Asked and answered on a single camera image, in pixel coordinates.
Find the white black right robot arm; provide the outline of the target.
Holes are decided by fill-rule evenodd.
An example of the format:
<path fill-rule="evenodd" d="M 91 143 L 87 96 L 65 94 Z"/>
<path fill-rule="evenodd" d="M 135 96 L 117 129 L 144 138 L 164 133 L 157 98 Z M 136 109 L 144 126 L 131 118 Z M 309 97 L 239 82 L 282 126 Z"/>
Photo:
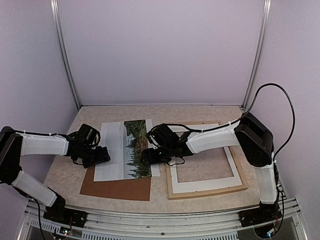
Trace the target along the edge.
<path fill-rule="evenodd" d="M 185 160 L 213 149 L 240 148 L 255 171 L 259 189 L 258 207 L 243 211 L 242 217 L 266 222 L 283 216 L 279 206 L 281 193 L 274 136 L 253 114 L 247 112 L 236 120 L 211 128 L 161 123 L 152 127 L 146 137 L 153 146 L 142 151 L 141 161 L 148 165 L 170 165 L 174 158 Z"/>

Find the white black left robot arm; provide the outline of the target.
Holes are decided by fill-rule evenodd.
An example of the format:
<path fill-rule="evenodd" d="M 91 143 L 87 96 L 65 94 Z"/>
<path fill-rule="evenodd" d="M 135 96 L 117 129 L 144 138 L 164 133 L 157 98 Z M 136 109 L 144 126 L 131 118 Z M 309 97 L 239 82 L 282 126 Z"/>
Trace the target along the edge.
<path fill-rule="evenodd" d="M 66 207 L 66 200 L 58 192 L 45 186 L 27 171 L 31 165 L 46 160 L 48 170 L 56 156 L 87 169 L 110 161 L 107 147 L 100 146 L 101 134 L 87 124 L 69 134 L 37 133 L 4 126 L 0 131 L 0 182 L 12 186 L 26 198 L 45 207 L 47 220 L 71 226 L 83 226 L 87 213 Z"/>

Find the landscape photo white border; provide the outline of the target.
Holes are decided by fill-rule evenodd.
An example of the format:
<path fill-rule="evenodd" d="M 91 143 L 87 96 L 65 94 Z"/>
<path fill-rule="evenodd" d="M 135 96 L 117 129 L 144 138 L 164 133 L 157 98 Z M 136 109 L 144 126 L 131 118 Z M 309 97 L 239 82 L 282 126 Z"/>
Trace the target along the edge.
<path fill-rule="evenodd" d="M 94 182 L 131 180 L 144 177 L 159 177 L 159 165 L 147 165 L 144 173 L 138 173 L 142 167 L 134 164 L 135 148 L 133 141 L 138 138 L 127 133 L 127 121 L 107 122 L 101 124 L 100 145 L 107 147 L 110 161 L 94 167 Z"/>

